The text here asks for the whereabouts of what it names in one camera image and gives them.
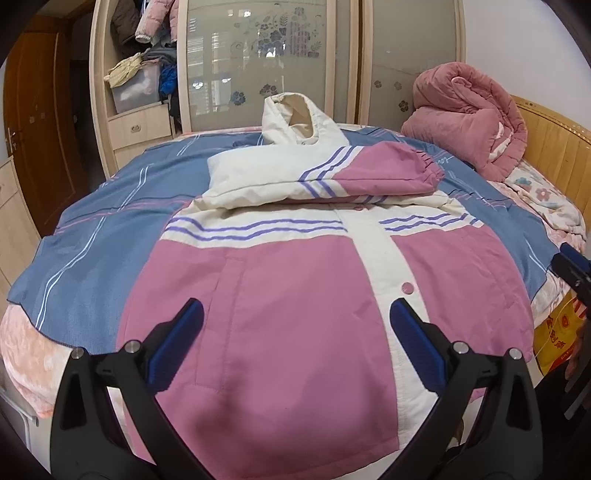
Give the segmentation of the right hand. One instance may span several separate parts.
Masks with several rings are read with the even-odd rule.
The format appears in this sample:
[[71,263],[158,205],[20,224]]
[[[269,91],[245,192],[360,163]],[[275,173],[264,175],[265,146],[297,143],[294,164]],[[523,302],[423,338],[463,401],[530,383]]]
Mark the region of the right hand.
[[581,350],[583,347],[583,342],[586,335],[587,325],[589,324],[589,320],[586,320],[585,323],[577,330],[577,338],[575,343],[573,344],[573,352],[568,362],[568,366],[565,371],[565,378],[569,380],[575,373],[578,368],[581,356]]

